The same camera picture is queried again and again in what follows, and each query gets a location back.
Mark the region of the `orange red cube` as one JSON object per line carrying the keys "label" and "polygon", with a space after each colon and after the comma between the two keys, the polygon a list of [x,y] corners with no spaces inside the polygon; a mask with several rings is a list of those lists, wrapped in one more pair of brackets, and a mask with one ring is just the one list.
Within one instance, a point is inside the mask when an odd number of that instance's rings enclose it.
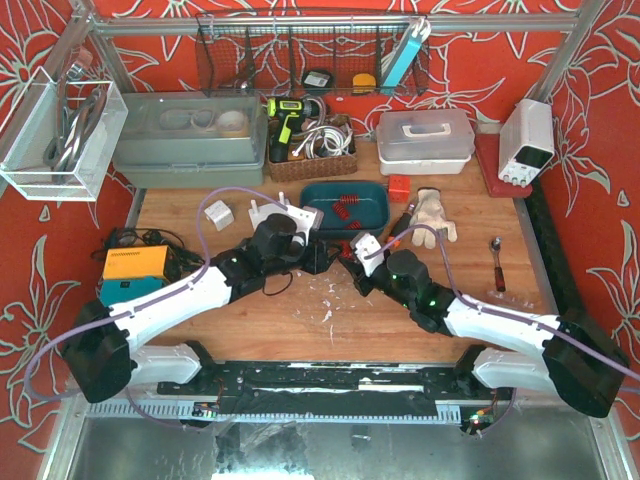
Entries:
{"label": "orange red cube", "polygon": [[388,197],[392,203],[407,203],[411,193],[411,179],[406,175],[390,175]]}

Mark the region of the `clear acrylic wall bin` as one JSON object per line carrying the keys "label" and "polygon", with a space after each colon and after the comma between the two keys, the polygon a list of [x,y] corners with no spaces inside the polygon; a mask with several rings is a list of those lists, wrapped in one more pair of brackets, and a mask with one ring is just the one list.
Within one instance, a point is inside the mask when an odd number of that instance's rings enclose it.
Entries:
{"label": "clear acrylic wall bin", "polygon": [[62,88],[38,68],[2,124],[1,179],[32,201],[95,202],[128,108],[110,80]]}

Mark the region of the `white peg base plate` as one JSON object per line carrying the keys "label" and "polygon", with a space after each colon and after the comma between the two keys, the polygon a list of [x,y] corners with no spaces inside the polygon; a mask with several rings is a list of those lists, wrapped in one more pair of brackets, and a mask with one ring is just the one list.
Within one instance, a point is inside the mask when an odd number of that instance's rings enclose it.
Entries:
{"label": "white peg base plate", "polygon": [[269,215],[275,213],[284,214],[285,216],[288,216],[290,219],[292,219],[296,224],[299,224],[299,222],[294,217],[288,214],[288,207],[291,205],[291,202],[283,192],[279,193],[279,202],[285,205],[285,209],[281,209],[271,202],[267,202],[264,205],[258,205],[255,199],[251,200],[251,207],[248,210],[248,214],[253,230],[256,230],[258,225],[263,220],[266,220]]}

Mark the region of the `grey plastic toolbox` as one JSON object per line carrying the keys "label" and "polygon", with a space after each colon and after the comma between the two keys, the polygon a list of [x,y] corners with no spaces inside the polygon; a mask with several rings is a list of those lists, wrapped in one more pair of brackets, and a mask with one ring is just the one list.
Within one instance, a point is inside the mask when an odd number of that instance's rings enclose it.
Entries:
{"label": "grey plastic toolbox", "polygon": [[128,93],[113,166],[142,189],[259,186],[268,118],[256,96]]}

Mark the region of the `white plastic storage box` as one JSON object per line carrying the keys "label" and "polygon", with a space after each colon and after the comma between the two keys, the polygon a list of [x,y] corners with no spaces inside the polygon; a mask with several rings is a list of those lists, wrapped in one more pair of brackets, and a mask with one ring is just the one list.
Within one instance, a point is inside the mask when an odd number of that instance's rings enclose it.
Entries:
{"label": "white plastic storage box", "polygon": [[384,176],[459,174],[475,152],[475,133],[461,109],[386,112],[376,141]]}

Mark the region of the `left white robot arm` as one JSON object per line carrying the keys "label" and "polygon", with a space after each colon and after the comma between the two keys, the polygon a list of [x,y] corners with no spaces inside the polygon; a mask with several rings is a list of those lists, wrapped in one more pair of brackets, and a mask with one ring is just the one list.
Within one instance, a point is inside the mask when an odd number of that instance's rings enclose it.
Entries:
{"label": "left white robot arm", "polygon": [[331,264],[327,248],[312,236],[321,217],[297,207],[271,213],[251,237],[173,284],[111,307],[98,300],[85,304],[62,348],[85,399],[99,403],[120,393],[142,366],[135,352],[174,326],[261,290],[271,276],[325,272]]}

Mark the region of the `teal plastic tray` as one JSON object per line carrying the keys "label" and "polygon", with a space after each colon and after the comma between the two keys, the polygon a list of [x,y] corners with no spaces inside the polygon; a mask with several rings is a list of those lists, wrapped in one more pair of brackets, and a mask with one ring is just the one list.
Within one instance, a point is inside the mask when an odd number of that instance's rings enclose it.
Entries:
{"label": "teal plastic tray", "polygon": [[[350,217],[340,220],[332,211],[332,205],[344,194],[357,194],[356,205],[346,206]],[[305,186],[299,197],[301,207],[309,206],[324,212],[317,236],[327,240],[350,240],[362,231],[380,235],[390,220],[390,202],[387,191],[380,183],[372,181],[325,181]],[[359,221],[360,230],[346,230],[352,221]]]}

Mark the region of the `red handled ratchet wrench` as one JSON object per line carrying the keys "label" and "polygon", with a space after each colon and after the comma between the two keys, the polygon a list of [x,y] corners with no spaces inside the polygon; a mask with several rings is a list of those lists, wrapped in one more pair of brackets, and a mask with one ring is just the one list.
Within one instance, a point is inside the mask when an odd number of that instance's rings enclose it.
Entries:
{"label": "red handled ratchet wrench", "polygon": [[493,261],[494,261],[494,279],[495,286],[498,292],[506,291],[506,284],[503,269],[501,267],[499,254],[501,251],[502,239],[500,237],[493,238],[489,243],[489,249],[492,253]]}

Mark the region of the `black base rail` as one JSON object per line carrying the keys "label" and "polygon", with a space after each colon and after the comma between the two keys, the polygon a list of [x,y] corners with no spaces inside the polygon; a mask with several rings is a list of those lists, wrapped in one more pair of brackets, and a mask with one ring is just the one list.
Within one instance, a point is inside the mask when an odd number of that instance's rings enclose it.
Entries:
{"label": "black base rail", "polygon": [[420,363],[213,362],[156,391],[211,401],[219,414],[268,419],[435,416],[443,402],[491,396],[451,365]]}

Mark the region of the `light blue book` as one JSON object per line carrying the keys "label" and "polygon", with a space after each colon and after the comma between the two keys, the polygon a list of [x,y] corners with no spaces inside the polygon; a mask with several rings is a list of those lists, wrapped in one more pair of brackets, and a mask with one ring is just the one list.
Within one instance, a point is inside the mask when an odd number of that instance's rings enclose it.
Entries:
{"label": "light blue book", "polygon": [[381,62],[381,92],[390,95],[400,84],[411,66],[422,43],[413,36],[403,38],[395,49]]}

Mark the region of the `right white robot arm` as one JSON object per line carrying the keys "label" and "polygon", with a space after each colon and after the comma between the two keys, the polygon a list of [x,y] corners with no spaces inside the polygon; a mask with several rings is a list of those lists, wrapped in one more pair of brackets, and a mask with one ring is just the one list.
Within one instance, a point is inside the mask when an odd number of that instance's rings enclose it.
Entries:
{"label": "right white robot arm", "polygon": [[480,341],[458,363],[473,384],[547,391],[587,416],[609,414],[629,360],[588,314],[525,314],[480,302],[433,281],[409,250],[342,264],[361,295],[382,292],[422,330]]}

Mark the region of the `green yellow cordless drill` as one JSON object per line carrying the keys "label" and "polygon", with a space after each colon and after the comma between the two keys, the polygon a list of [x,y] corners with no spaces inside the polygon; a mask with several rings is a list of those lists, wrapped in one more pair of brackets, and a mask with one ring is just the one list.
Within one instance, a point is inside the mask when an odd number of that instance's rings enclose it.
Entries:
{"label": "green yellow cordless drill", "polygon": [[267,115],[277,120],[277,128],[271,135],[269,161],[286,162],[294,133],[301,131],[307,118],[318,117],[320,106],[314,99],[272,97],[267,101]]}

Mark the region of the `white work glove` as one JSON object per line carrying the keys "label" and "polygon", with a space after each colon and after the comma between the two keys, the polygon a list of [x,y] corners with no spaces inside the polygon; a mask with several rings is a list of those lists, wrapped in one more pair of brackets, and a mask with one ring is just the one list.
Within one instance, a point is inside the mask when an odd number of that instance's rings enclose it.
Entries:
{"label": "white work glove", "polygon": [[[428,225],[433,230],[441,232],[449,242],[456,242],[458,239],[456,225],[447,219],[438,189],[420,188],[417,191],[417,204],[410,219],[410,225],[415,224]],[[436,236],[431,230],[416,229],[412,233],[411,242],[414,246],[434,249]]]}

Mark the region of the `orange and teal device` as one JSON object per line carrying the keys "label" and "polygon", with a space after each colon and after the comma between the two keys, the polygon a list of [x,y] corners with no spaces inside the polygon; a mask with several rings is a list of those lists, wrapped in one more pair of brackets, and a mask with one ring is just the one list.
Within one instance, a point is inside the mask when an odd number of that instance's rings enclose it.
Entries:
{"label": "orange and teal device", "polygon": [[109,249],[99,300],[104,306],[134,300],[175,282],[180,275],[168,245]]}

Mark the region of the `red coil spring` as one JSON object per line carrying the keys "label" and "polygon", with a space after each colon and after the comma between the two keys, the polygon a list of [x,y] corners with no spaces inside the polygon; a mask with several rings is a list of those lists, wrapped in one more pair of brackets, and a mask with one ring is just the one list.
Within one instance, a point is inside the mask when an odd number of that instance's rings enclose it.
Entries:
{"label": "red coil spring", "polygon": [[340,256],[342,258],[352,258],[353,257],[353,250],[350,246],[350,243],[348,241],[341,241],[340,242]]}
{"label": "red coil spring", "polygon": [[359,196],[357,194],[344,194],[340,196],[339,202],[345,206],[356,205],[359,203]]}
{"label": "red coil spring", "polygon": [[334,203],[332,205],[332,211],[342,221],[346,221],[350,217],[349,211],[347,210],[346,206],[341,202]]}
{"label": "red coil spring", "polygon": [[353,231],[355,231],[355,230],[360,230],[361,228],[362,228],[362,225],[361,225],[361,223],[360,223],[359,221],[357,221],[357,220],[352,221],[352,222],[350,222],[349,224],[347,224],[347,225],[345,226],[345,229],[346,229],[346,230],[353,230]]}

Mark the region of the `wicker basket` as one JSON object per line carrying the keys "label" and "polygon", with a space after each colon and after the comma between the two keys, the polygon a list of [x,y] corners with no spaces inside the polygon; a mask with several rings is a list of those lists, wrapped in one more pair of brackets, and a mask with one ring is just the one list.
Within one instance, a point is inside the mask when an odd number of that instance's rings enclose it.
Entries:
{"label": "wicker basket", "polygon": [[343,176],[358,170],[358,160],[355,145],[355,135],[351,117],[346,114],[331,116],[326,123],[341,132],[336,138],[329,133],[316,136],[313,149],[308,148],[308,141],[297,152],[305,140],[304,133],[295,134],[291,141],[286,162],[271,163],[269,161],[269,144],[265,164],[270,177],[275,182],[290,182],[297,180],[319,179],[325,177]]}

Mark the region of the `white power supply unit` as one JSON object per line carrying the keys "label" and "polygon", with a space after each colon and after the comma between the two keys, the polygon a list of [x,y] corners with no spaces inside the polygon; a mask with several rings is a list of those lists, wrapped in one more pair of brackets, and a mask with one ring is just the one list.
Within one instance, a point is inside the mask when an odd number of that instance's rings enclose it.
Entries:
{"label": "white power supply unit", "polygon": [[551,106],[522,99],[499,133],[498,178],[524,188],[541,173],[554,153]]}

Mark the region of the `small white cube box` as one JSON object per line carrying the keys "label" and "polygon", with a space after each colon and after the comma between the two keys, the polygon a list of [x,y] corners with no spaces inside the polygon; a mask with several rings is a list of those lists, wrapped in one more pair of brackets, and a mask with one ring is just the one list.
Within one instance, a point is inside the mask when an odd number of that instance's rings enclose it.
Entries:
{"label": "small white cube box", "polygon": [[229,227],[235,220],[231,208],[222,200],[217,200],[204,210],[206,218],[217,231]]}

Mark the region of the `orange handled screwdriver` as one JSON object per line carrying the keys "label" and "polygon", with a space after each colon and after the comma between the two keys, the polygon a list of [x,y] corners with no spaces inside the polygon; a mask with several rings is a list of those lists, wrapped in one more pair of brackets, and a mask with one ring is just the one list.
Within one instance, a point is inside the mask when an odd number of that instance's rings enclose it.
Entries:
{"label": "orange handled screwdriver", "polygon": [[398,239],[398,237],[409,227],[415,206],[415,200],[409,202],[403,213],[400,215],[399,219],[392,227],[389,235],[387,236],[387,242],[391,244],[391,248],[397,248],[400,245],[400,240]]}

